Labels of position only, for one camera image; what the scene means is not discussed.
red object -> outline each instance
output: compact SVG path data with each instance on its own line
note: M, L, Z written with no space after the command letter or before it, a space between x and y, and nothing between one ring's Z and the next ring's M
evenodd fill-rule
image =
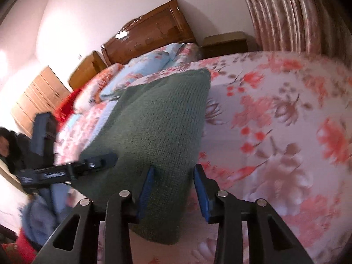
M263 141L264 139L265 139L265 136L266 136L266 134L264 134L263 132L257 132L256 134L256 139L258 140L258 141Z
M62 103L58 108L56 108L54 112L54 117L58 122L57 124L58 131L65 125L68 118L74 113L73 104L78 94L83 90L83 88L84 87L76 89L68 97L66 97L64 101L62 101Z
M37 255L22 228L15 243L2 244L2 247L13 264L31 264Z
M248 142L244 143L243 146L241 147L241 151L244 153L252 153L254 151L254 146Z
M248 135L251 132L251 130L248 127L244 127L241 130L242 135Z

green knitted blanket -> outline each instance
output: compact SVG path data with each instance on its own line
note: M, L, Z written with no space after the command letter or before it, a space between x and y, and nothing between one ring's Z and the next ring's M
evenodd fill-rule
M189 70L128 87L96 139L80 159L115 152L115 167L72 183L95 204L131 190L144 168L156 169L146 215L133 226L141 237L163 244L179 238L179 225L197 162L210 88L207 69Z

wooden nightstand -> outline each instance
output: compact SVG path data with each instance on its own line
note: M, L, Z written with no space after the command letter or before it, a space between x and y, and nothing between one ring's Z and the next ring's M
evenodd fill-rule
M242 31L234 31L233 33L206 37L203 41L202 51L204 58L247 52L246 35Z

person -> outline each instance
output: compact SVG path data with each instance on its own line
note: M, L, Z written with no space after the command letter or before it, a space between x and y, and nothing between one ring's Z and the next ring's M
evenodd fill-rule
M0 127L0 158L6 163L11 174L25 168L25 157L29 150L29 141L26 135L16 134L4 127Z

drawer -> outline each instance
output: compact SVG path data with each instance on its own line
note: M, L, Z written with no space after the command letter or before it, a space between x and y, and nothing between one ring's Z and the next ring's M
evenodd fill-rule
M246 40L229 41L216 45L202 47L204 58L219 57L222 55L243 53L248 51Z
M17 101L18 106L22 108L24 113L34 121L34 118L38 113L41 113L40 110L33 104L33 102L28 98L26 94L22 94Z
M41 75L38 75L34 79L32 84L44 97L47 102L47 105L50 105L50 107L52 108L56 108L61 104L62 99L60 98L60 96L54 92L51 86L45 81L45 79Z
M68 89L62 84L62 82L57 78L55 73L51 70L50 67L45 68L40 75L43 79L49 84L52 88L54 94L63 101L70 92Z
M43 95L39 90L31 84L25 91L25 94L33 102L33 104L39 109L40 112L52 112L53 107L50 106L50 103L46 101Z
M33 121L27 116L22 108L16 103L11 109L11 115L16 123L22 128L23 132L28 136L32 136Z

